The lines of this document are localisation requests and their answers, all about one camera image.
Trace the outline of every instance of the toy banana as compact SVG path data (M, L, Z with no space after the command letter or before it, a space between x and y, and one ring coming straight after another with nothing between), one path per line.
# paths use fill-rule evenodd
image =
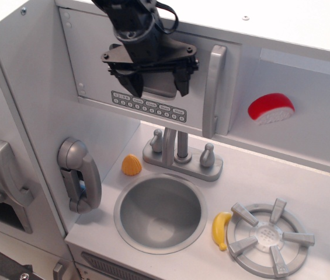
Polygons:
M224 242L225 234L224 228L232 217L231 213L220 212L213 220L212 234L213 240L219 245L221 251L226 251L227 245Z

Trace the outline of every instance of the orange toy food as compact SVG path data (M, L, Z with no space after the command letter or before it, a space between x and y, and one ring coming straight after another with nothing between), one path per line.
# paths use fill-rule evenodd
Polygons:
M122 171L129 176L138 174L141 171L141 163L139 159L132 154L126 156L122 162Z

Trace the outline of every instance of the toy stove burner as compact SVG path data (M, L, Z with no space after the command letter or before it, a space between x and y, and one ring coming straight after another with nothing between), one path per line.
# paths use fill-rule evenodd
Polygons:
M314 235L306 233L284 210L286 204L277 199L274 206L236 203L231 208L234 214L227 229L228 250L245 270L260 277L281 278L303 265L309 246L315 244Z

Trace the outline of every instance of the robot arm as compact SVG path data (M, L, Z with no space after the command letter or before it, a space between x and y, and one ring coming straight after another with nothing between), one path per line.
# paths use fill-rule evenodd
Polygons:
M133 96L143 93L143 73L172 72L176 89L188 94L191 74L198 70L196 47L169 37L178 17L169 6L156 0L92 0L109 17L114 35L123 45L113 44L101 59ZM175 15L171 29L165 29L157 8Z

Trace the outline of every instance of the toy sink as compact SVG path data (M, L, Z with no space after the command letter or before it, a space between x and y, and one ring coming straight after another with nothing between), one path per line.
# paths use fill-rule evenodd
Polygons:
M206 219L201 192L193 183L170 174L143 176L129 184L114 208L121 237L150 254L169 254L191 245Z

